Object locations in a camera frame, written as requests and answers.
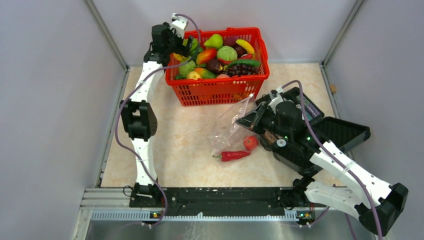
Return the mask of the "yellow apple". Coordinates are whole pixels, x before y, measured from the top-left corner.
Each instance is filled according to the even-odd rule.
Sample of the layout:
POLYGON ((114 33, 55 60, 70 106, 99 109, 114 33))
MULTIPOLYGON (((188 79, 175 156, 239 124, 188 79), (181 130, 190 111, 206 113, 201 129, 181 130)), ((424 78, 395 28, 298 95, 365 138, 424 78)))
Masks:
POLYGON ((177 54, 177 53, 173 53, 173 54, 172 54, 172 56, 173 56, 173 58, 174 58, 175 60, 177 60, 178 62, 182 62, 182 61, 185 59, 185 57, 184 57, 184 56, 182 56, 182 55, 180 55, 180 54, 177 54))

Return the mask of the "red apple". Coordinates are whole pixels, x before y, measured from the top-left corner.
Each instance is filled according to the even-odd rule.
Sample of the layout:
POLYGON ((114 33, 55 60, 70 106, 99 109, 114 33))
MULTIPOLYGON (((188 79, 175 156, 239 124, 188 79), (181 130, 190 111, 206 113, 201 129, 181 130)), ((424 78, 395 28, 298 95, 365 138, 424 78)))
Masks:
POLYGON ((247 136, 244 139, 243 145, 244 145, 244 147, 245 147, 246 150, 253 151, 253 150, 255 150, 258 147, 259 141, 258 141, 258 139, 257 139, 256 136, 250 135, 250 136, 247 136))

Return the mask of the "clear zip top bag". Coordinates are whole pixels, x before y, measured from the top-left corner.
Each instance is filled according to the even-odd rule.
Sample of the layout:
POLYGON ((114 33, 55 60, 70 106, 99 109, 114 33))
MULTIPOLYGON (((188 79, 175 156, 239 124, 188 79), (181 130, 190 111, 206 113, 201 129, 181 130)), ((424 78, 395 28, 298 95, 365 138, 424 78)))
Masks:
POLYGON ((230 106, 217 120, 211 131, 211 155, 216 156, 224 151, 244 151, 244 139, 248 136, 259 136, 244 127, 236 124, 236 120, 244 117, 256 108, 255 95, 230 106))

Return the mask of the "red chili pepper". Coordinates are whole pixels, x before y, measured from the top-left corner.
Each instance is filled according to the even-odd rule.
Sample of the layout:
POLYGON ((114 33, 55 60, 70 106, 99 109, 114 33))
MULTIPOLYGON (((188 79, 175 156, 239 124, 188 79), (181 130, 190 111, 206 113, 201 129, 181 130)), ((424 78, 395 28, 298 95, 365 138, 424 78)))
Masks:
POLYGON ((234 160, 239 160, 249 156, 252 152, 249 150, 240 150, 240 151, 222 151, 218 155, 213 155, 213 158, 219 159, 221 162, 230 162, 234 160))

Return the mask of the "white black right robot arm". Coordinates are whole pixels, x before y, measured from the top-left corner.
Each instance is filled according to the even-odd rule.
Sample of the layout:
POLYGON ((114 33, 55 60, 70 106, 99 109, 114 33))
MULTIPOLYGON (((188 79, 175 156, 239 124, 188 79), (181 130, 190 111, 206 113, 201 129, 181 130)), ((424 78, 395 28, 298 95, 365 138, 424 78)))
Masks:
POLYGON ((297 205, 307 206, 312 202, 337 209, 356 218, 379 239, 387 236, 403 212, 408 188, 378 178, 349 158, 332 139, 320 139, 303 103, 261 103, 238 119, 237 124, 258 135, 275 135, 277 151, 290 151, 345 185, 345 189, 338 189, 307 176, 293 192, 297 205))

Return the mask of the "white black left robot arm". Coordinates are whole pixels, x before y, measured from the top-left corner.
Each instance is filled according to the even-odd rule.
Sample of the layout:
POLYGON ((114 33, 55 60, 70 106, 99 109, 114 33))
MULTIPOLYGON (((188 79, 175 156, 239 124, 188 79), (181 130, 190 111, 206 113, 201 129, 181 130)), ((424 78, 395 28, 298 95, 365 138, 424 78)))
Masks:
POLYGON ((137 177, 130 195, 132 208, 158 208, 165 197, 157 185, 154 168, 153 139, 158 120, 150 100, 159 80, 169 68, 173 53, 189 56, 193 37, 184 43, 188 20, 180 17, 172 23, 162 23, 151 28, 152 41, 143 57, 142 74, 134 90, 120 102, 119 110, 124 131, 133 145, 130 152, 136 161, 137 177))

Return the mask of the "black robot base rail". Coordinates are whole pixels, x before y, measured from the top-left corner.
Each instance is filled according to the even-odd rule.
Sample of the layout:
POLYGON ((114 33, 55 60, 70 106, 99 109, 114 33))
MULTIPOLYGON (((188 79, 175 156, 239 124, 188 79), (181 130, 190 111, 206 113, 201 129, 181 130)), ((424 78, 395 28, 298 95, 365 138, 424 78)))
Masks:
POLYGON ((150 210, 150 221, 164 217, 188 219, 287 219, 300 225, 316 221, 317 203, 292 187, 168 187, 135 186, 129 206, 150 210))

